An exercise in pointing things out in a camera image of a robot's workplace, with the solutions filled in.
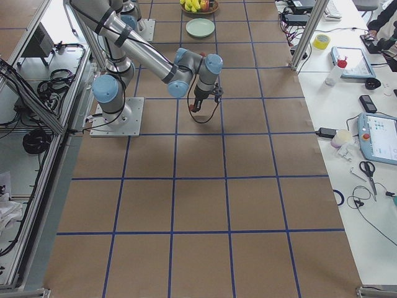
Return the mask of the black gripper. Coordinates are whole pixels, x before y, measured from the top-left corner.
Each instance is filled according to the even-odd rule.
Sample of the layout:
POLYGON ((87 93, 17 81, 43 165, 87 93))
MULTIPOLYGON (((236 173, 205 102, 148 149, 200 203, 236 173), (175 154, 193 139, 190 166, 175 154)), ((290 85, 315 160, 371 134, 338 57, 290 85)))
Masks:
POLYGON ((194 89, 195 101, 194 105, 199 107, 201 110, 202 102, 204 99, 207 99, 209 95, 214 96, 214 101, 219 104, 221 101, 221 97, 223 95, 223 88, 219 86, 218 83, 215 83, 209 91, 204 91, 198 85, 196 85, 194 89))

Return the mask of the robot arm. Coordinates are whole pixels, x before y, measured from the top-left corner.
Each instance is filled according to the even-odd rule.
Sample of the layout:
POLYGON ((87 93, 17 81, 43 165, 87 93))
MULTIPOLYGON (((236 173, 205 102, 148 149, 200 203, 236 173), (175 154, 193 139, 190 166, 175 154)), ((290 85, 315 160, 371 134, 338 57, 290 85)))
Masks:
POLYGON ((114 46, 151 70, 174 98, 189 97, 190 83, 198 78, 194 89, 195 101, 188 105, 189 112, 198 112, 203 100, 214 97, 218 104, 223 90, 216 79, 221 73, 223 60, 216 54, 202 56, 190 50, 179 48, 174 62, 145 41, 132 29, 135 13, 133 1, 70 1, 71 7, 81 20, 97 35, 104 37, 114 46))
POLYGON ((129 25, 136 32, 142 32, 145 25, 142 21, 141 9, 139 2, 136 0, 124 0, 121 11, 121 20, 129 25))

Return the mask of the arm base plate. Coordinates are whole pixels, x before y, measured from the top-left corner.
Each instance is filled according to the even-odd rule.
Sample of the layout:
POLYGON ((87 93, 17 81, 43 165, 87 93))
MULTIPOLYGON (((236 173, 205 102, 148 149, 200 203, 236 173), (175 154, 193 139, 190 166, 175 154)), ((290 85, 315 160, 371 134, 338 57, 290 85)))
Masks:
POLYGON ((127 97, 122 114, 117 118, 117 114, 103 113, 100 104, 97 104, 96 114, 90 129, 91 137, 137 137, 140 134, 141 118, 144 108, 143 97, 127 97))
POLYGON ((154 37, 155 23, 156 21, 154 19, 141 19, 138 21, 136 32, 146 41, 152 42, 154 37))

